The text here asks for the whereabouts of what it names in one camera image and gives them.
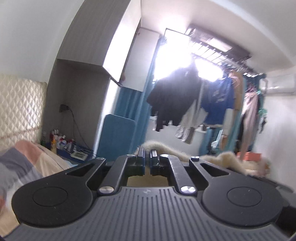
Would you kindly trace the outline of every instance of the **pink pants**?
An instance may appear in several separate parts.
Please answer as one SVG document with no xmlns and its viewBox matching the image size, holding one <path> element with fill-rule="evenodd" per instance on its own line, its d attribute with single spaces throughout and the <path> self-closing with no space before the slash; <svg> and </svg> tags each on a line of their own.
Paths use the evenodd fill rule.
<svg viewBox="0 0 296 241">
<path fill-rule="evenodd" d="M 242 136 L 242 144 L 240 148 L 240 160 L 244 159 L 244 156 L 251 144 L 257 115 L 257 102 L 258 95 L 255 92 L 246 93 L 244 96 L 244 104 L 242 107 L 241 117 L 244 117 L 244 133 Z"/>
</svg>

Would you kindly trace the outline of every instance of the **beige cushioned headboard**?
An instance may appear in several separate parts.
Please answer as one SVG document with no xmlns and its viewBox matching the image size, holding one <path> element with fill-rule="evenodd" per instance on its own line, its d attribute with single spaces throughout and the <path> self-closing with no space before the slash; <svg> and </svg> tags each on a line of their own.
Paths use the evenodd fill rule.
<svg viewBox="0 0 296 241">
<path fill-rule="evenodd" d="M 47 84 L 0 74 L 0 151 L 24 139 L 39 142 Z"/>
</svg>

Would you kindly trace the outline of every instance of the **blue t-shirt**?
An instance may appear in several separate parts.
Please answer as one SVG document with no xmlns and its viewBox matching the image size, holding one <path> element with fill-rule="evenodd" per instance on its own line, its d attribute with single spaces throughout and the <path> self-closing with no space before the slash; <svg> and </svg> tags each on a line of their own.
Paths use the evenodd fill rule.
<svg viewBox="0 0 296 241">
<path fill-rule="evenodd" d="M 209 82 L 205 88 L 201 107 L 208 112 L 205 123 L 208 125 L 222 125 L 226 109 L 234 108 L 234 90 L 232 79 Z"/>
</svg>

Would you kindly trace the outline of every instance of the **white air conditioner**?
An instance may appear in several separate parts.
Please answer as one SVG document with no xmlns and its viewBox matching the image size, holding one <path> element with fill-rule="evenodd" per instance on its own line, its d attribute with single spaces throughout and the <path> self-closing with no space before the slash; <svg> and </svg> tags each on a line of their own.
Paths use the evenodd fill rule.
<svg viewBox="0 0 296 241">
<path fill-rule="evenodd" d="M 264 81 L 260 81 L 260 89 L 266 95 L 275 94 L 295 94 L 296 92 L 296 76 L 295 74 L 280 75 L 266 78 L 268 85 Z"/>
</svg>

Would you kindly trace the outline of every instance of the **plaid blanket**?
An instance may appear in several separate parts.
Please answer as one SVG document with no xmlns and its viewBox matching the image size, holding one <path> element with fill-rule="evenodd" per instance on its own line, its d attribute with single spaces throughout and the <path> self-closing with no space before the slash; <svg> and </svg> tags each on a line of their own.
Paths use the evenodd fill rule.
<svg viewBox="0 0 296 241">
<path fill-rule="evenodd" d="M 70 166 L 59 156 L 38 144 L 18 141 L 0 154 L 0 236 L 18 226 L 11 208 L 13 194 L 21 186 L 61 172 Z"/>
</svg>

